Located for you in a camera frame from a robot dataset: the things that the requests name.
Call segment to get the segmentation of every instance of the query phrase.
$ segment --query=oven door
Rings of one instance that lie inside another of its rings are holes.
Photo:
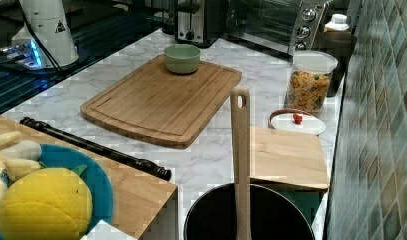
[[[302,0],[231,0],[226,32],[288,53]]]

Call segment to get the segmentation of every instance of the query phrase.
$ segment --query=oven knob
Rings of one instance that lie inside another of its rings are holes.
[[[310,35],[310,28],[309,27],[299,27],[297,29],[297,37],[298,38],[307,38]]]
[[[194,33],[193,32],[188,32],[187,34],[185,34],[185,38],[189,41],[194,39]]]
[[[313,8],[310,9],[306,8],[305,10],[303,10],[302,18],[306,22],[313,21],[316,18],[316,10]]]
[[[294,49],[296,51],[303,51],[306,50],[306,45],[304,43],[297,43]]]

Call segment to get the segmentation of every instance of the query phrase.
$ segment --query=pasta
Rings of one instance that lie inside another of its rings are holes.
[[[295,71],[285,97],[285,107],[305,111],[317,116],[330,85],[328,74]]]

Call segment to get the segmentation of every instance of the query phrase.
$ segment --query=green bowl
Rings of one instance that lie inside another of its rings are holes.
[[[165,66],[174,73],[188,74],[197,71],[200,49],[188,44],[175,44],[165,48]]]

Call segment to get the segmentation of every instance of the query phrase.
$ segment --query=black pot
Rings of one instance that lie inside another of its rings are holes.
[[[311,240],[309,223],[292,202],[279,193],[250,185],[252,240]],[[234,184],[210,190],[191,207],[185,220],[185,240],[236,240],[237,224]]]

